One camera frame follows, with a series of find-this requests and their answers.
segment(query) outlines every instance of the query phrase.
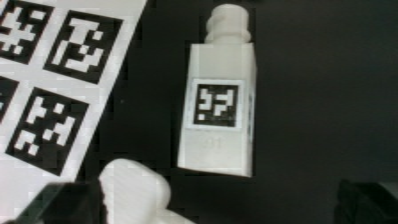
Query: white knob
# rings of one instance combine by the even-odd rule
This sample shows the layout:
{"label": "white knob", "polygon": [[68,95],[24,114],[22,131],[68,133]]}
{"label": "white knob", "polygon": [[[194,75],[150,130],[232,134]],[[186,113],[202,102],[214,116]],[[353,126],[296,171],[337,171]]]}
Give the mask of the white knob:
{"label": "white knob", "polygon": [[250,13],[248,10],[232,4],[221,5],[212,12],[209,20],[207,43],[242,44],[251,41]]}

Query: white object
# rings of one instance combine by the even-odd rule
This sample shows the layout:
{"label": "white object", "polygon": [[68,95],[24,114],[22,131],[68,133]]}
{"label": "white object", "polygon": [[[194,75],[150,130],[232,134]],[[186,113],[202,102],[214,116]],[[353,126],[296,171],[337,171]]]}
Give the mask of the white object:
{"label": "white object", "polygon": [[221,5],[207,44],[193,45],[178,166],[250,177],[257,59],[248,21],[246,9]]}
{"label": "white object", "polygon": [[194,224],[166,210],[171,187],[164,177],[138,162],[118,159],[100,175],[109,224]]}
{"label": "white object", "polygon": [[145,5],[0,1],[0,77],[19,82],[0,102],[0,223],[47,184],[75,181]]}

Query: black surface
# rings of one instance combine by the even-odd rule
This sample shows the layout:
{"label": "black surface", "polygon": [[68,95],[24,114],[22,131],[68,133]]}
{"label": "black surface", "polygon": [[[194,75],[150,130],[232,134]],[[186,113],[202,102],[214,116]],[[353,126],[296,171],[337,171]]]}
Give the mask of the black surface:
{"label": "black surface", "polygon": [[200,224],[331,224],[342,178],[398,180],[398,1],[230,1],[258,56],[253,179],[177,168],[189,47],[225,2],[148,5],[81,179],[125,157]]}

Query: marker on block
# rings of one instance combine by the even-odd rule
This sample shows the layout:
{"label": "marker on block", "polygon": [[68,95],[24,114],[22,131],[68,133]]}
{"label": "marker on block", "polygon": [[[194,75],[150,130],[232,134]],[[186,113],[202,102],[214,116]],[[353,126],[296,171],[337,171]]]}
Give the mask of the marker on block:
{"label": "marker on block", "polygon": [[250,177],[257,58],[248,24],[246,9],[221,5],[207,43],[193,45],[178,166]]}

